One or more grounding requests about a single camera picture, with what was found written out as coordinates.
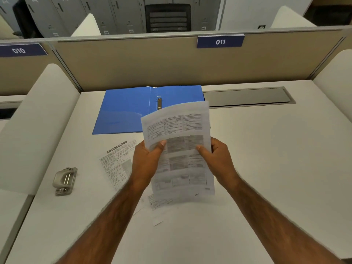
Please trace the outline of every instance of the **locker number label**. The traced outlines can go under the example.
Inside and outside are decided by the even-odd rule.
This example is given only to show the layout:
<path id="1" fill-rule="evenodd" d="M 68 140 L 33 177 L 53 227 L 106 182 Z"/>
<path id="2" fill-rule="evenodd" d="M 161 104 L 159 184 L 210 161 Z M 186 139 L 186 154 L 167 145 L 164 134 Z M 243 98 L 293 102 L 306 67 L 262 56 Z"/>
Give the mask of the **locker number label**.
<path id="1" fill-rule="evenodd" d="M 0 45 L 0 57 L 47 56 L 40 44 L 5 44 Z"/>
<path id="2" fill-rule="evenodd" d="M 241 47 L 244 34 L 222 36 L 198 36 L 197 48 Z"/>

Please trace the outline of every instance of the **right hand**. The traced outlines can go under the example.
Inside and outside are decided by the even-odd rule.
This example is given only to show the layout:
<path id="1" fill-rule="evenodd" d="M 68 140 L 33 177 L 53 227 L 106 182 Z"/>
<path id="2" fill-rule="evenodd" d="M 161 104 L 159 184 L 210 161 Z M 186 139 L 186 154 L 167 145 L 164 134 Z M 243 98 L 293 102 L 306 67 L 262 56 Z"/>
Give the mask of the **right hand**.
<path id="1" fill-rule="evenodd" d="M 233 166 L 227 145 L 213 137 L 211 137 L 211 143 L 212 152 L 209 152 L 202 145 L 197 145 L 196 149 L 207 162 L 210 171 L 225 189 L 237 185 L 241 178 Z"/>

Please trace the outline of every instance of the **office cubicle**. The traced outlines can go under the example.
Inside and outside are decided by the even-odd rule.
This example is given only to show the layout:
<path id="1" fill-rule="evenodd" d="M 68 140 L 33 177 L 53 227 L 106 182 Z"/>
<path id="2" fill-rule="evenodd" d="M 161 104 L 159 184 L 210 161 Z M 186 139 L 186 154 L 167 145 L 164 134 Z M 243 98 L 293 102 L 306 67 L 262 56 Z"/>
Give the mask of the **office cubicle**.
<path id="1" fill-rule="evenodd" d="M 29 39 L 47 56 L 0 58 L 0 95 L 26 94 L 55 63 L 81 91 L 308 79 L 352 48 L 347 26 Z M 244 34 L 241 47 L 197 49 L 202 35 Z M 2 41 L 0 45 L 23 44 Z"/>

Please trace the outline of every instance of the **hand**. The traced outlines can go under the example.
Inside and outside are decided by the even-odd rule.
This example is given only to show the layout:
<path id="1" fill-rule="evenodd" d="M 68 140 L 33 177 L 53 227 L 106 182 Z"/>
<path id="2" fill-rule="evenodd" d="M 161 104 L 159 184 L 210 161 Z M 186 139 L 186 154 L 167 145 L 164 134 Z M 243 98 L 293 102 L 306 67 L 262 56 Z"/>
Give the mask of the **hand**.
<path id="1" fill-rule="evenodd" d="M 164 150 L 166 140 L 160 141 L 151 152 L 145 148 L 144 141 L 139 143 L 134 150 L 132 173 L 130 181 L 139 190 L 147 188 L 158 167 L 161 153 Z"/>
<path id="2" fill-rule="evenodd" d="M 213 137 L 211 138 L 211 143 L 212 153 L 202 145 L 197 145 L 196 149 L 207 162 L 210 171 L 218 179 L 218 182 L 225 189 L 228 189 L 236 185 L 241 178 L 233 166 L 227 145 Z"/>

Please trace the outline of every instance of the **blue binder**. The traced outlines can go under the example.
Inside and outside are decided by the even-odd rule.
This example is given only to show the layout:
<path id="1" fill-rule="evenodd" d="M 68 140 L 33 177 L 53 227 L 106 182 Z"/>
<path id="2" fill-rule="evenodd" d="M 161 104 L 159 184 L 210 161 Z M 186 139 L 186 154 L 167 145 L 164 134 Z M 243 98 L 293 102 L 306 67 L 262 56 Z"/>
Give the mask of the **blue binder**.
<path id="1" fill-rule="evenodd" d="M 204 101 L 200 85 L 107 90 L 93 134 L 142 132 L 140 118 L 157 110 L 157 97 L 162 107 Z"/>

